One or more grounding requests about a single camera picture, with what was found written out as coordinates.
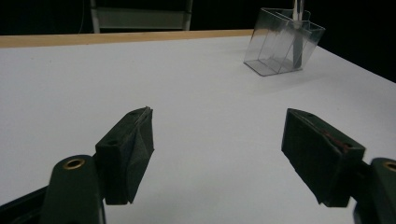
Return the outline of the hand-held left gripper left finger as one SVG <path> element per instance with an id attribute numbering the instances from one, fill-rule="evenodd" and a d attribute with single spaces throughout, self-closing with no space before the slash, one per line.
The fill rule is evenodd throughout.
<path id="1" fill-rule="evenodd" d="M 132 203 L 154 151 L 152 112 L 127 113 L 95 146 L 106 204 Z"/>

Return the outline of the black makeup brush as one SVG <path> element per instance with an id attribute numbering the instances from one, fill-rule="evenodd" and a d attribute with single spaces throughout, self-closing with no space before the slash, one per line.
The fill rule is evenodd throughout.
<path id="1" fill-rule="evenodd" d="M 300 69 L 302 66 L 302 52 L 303 52 L 303 26 L 304 17 L 304 0 L 293 0 L 293 27 L 294 42 L 293 42 L 293 68 Z"/>

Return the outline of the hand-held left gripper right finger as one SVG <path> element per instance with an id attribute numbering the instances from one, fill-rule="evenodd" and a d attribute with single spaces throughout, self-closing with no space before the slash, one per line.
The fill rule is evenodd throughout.
<path id="1" fill-rule="evenodd" d="M 281 151 L 298 176 L 328 207 L 345 207 L 365 147 L 323 119 L 294 108 L 286 114 Z"/>

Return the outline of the clear plastic organizer box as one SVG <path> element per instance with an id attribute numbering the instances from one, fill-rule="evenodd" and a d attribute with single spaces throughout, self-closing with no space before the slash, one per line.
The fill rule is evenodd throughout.
<path id="1" fill-rule="evenodd" d="M 292 9 L 263 7 L 256 20 L 247 47 L 244 64 L 261 76 L 272 76 L 299 71 L 304 68 L 325 28 L 310 20 L 311 13 L 304 12 L 302 35 L 302 66 L 293 68 L 294 27 Z"/>

